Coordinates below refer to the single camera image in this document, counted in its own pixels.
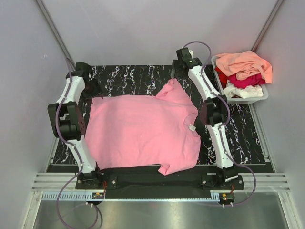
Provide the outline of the pink t shirt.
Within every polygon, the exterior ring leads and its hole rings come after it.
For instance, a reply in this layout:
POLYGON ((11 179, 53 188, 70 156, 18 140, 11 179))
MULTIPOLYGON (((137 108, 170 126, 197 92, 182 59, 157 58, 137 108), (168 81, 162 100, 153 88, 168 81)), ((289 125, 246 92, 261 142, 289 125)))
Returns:
POLYGON ((85 141, 100 169, 159 165, 162 175, 193 168, 198 110, 176 79, 155 96, 94 98, 85 141))

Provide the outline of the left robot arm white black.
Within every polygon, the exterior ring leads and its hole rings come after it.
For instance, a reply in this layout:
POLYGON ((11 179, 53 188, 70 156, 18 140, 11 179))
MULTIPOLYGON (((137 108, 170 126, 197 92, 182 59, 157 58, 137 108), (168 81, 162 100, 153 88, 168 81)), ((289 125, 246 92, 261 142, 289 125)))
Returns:
POLYGON ((87 63, 78 62, 74 71, 68 70, 60 98, 49 104, 47 111, 54 136, 70 149, 77 162, 77 182, 97 189, 102 185, 103 177, 98 174, 97 163, 85 143, 87 125, 78 103, 81 98, 89 101, 94 97, 103 98, 102 90, 87 63))

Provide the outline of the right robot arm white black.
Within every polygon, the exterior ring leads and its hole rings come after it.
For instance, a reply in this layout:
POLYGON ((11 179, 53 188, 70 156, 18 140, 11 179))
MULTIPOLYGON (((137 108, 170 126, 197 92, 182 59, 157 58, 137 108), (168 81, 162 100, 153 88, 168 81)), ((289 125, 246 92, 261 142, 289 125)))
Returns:
POLYGON ((204 72, 199 58, 194 58, 187 47, 178 49, 176 55, 179 65, 188 72, 189 79, 192 80, 203 100, 200 120, 208 128, 216 155, 216 174, 210 179, 205 178, 202 186, 227 189, 238 178, 225 133, 225 126, 231 116, 227 97, 216 90, 204 72))

